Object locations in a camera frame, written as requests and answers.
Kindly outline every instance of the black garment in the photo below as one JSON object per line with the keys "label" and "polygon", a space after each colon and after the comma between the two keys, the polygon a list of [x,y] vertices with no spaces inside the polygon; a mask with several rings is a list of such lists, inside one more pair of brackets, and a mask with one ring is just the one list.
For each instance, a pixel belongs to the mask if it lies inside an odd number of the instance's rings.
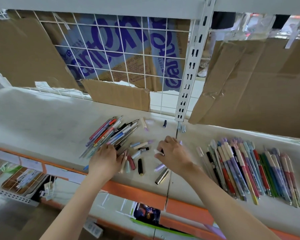
{"label": "black garment", "polygon": [[235,12],[213,12],[212,29],[232,28],[236,20]]}
{"label": "black garment", "polygon": [[290,15],[281,15],[281,14],[276,14],[275,15],[275,21],[272,25],[273,29],[282,29],[286,21],[288,21],[288,18]]}

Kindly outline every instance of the hand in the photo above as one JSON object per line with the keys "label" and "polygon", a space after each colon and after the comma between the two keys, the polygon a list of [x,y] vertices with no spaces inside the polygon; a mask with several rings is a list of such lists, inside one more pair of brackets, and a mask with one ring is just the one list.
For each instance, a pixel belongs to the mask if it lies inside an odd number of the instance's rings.
{"label": "hand", "polygon": [[160,141],[157,150],[163,149],[164,156],[161,154],[155,154],[155,158],[158,158],[168,169],[171,169],[181,177],[185,176],[185,173],[193,166],[191,157],[185,148],[178,143],[176,138],[167,136],[164,141]]}
{"label": "hand", "polygon": [[113,145],[103,144],[89,161],[89,175],[101,177],[106,183],[119,172],[123,157],[123,154],[117,157]]}

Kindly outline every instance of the torn cardboard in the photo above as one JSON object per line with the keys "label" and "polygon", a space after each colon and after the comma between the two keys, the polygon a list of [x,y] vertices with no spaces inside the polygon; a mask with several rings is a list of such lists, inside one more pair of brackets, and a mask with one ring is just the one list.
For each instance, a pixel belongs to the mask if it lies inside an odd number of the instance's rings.
{"label": "torn cardboard", "polygon": [[[21,18],[33,18],[37,20],[33,11],[18,10],[17,12]],[[55,22],[52,12],[36,11],[36,14],[40,20]],[[19,19],[19,16],[14,10],[8,11],[8,15],[12,19]],[[162,88],[164,91],[180,90],[185,60],[175,58],[186,57],[189,33],[168,31],[167,48],[165,52],[165,18],[151,17],[148,21],[148,18],[141,19],[140,17],[135,16],[118,16],[120,22],[119,31],[118,28],[113,27],[118,25],[117,17],[115,15],[96,15],[98,24],[105,25],[99,28],[96,26],[89,26],[96,24],[93,14],[75,13],[74,16],[76,20],[72,13],[58,12],[57,15],[61,20],[68,23],[77,22],[79,26],[68,24],[68,27],[70,28],[70,30],[68,30],[66,26],[61,23],[60,27],[56,23],[42,23],[52,40],[52,43],[54,45],[68,46],[67,42],[64,40],[63,32],[71,47],[85,48],[85,46],[87,46],[91,49],[88,54],[85,49],[72,48],[75,59],[81,67],[80,69],[69,48],[56,47],[65,63],[71,65],[68,66],[68,68],[76,80],[83,78],[109,82],[128,82],[129,80],[131,84],[140,88],[145,88],[146,83],[146,88],[155,92],[162,91]],[[157,30],[144,30],[141,32],[140,28],[142,26],[144,28],[153,28]],[[189,27],[190,20],[168,19],[168,29],[170,30],[188,31]],[[124,55],[123,53],[118,53],[122,52],[121,42],[124,47]],[[164,59],[155,56],[164,56],[165,54],[167,58],[165,59],[164,66]]]}
{"label": "torn cardboard", "polygon": [[51,40],[34,19],[0,20],[0,73],[15,87],[47,82],[79,89]]}
{"label": "torn cardboard", "polygon": [[150,91],[148,89],[93,79],[81,80],[81,83],[95,102],[150,111]]}
{"label": "torn cardboard", "polygon": [[224,43],[189,122],[300,138],[300,40]]}

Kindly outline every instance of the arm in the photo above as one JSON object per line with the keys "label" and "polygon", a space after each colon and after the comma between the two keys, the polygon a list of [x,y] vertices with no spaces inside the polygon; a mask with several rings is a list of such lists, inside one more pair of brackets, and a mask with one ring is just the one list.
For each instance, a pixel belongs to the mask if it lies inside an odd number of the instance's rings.
{"label": "arm", "polygon": [[76,240],[100,189],[121,167],[113,145],[102,145],[89,162],[89,173],[40,240]]}
{"label": "arm", "polygon": [[228,240],[280,240],[192,163],[189,154],[175,138],[167,136],[165,141],[160,141],[158,150],[161,149],[164,156],[156,154],[155,157],[187,181]]}

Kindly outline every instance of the forearm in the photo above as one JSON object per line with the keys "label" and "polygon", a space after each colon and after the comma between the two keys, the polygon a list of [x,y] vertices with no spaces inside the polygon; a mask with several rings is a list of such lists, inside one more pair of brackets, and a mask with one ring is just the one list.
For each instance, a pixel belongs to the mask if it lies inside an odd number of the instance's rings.
{"label": "forearm", "polygon": [[228,240],[280,239],[244,210],[198,166],[191,166],[184,179],[197,193]]}
{"label": "forearm", "polygon": [[76,240],[104,181],[88,175],[40,240]]}

